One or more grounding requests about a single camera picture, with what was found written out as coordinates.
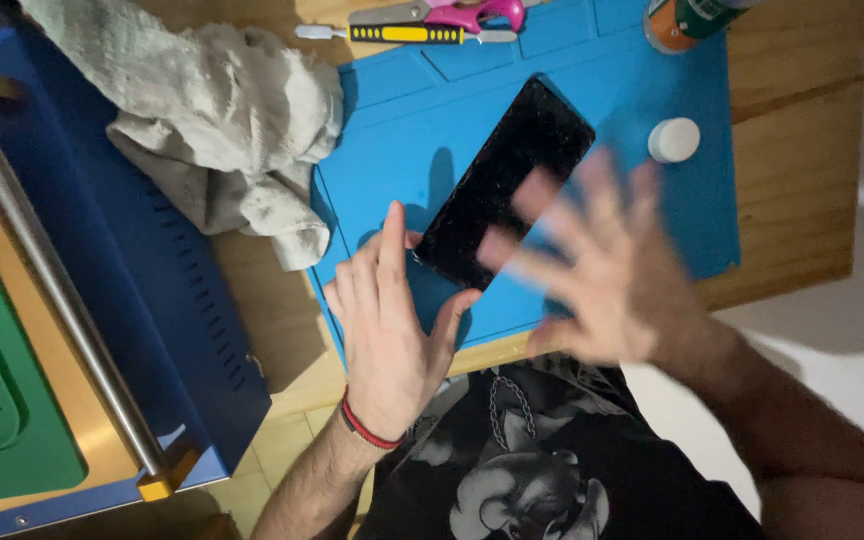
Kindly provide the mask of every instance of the black phone screen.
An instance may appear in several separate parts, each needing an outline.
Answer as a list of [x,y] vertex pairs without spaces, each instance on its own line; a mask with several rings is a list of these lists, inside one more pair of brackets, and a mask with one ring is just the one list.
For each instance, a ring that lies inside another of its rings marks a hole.
[[415,259],[463,287],[485,290],[495,274],[475,257],[490,225],[519,239],[531,229],[512,196],[537,166],[564,184],[595,141],[585,119],[538,77],[525,82],[415,247]]

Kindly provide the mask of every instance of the white bottle cap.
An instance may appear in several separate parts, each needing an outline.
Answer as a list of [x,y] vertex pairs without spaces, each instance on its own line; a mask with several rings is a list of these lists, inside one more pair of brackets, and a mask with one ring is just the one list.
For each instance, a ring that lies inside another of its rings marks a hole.
[[649,133],[649,154],[660,164],[678,164],[699,148],[699,126],[689,118],[662,120]]

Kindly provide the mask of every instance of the red bracelet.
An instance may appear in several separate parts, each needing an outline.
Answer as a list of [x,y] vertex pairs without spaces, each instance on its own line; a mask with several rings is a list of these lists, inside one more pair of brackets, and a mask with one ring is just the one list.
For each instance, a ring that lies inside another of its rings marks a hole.
[[399,438],[397,441],[387,441],[381,437],[375,436],[371,431],[366,429],[366,426],[356,418],[353,408],[349,406],[348,385],[345,386],[345,394],[342,396],[342,406],[339,407],[339,411],[342,411],[342,420],[345,421],[345,425],[348,426],[348,429],[367,444],[380,450],[384,450],[385,452],[391,452],[396,448],[399,448],[399,445],[402,444],[402,438]]

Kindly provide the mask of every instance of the tile floor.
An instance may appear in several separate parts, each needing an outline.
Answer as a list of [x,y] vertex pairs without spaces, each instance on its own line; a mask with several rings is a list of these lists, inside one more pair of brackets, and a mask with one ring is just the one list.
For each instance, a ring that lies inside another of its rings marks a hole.
[[[223,512],[229,512],[243,539],[248,539],[259,513],[279,485],[292,462],[312,442],[329,420],[333,407],[305,414],[269,418],[259,427],[251,446],[231,478],[207,486]],[[358,513],[372,502],[370,472],[359,497]]]

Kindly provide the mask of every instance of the hand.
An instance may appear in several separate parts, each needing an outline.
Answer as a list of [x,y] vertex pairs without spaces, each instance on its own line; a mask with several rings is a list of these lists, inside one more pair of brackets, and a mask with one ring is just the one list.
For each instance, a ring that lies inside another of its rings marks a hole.
[[449,372],[463,313],[482,295],[464,290],[438,312],[432,335],[419,326],[405,249],[422,236],[405,229],[394,201],[382,230],[335,268],[323,293],[344,330],[348,404],[374,435],[394,441],[419,418]]
[[731,329],[706,313],[662,230],[654,161],[632,171],[628,211],[608,151],[596,151],[575,177],[585,215],[556,198],[544,169],[535,169],[512,198],[524,219],[543,215],[542,225],[568,262],[517,249],[496,227],[479,248],[487,268],[508,263],[512,274],[545,288],[574,314],[543,321],[530,336],[530,351],[565,349],[585,362],[664,364],[724,342]]

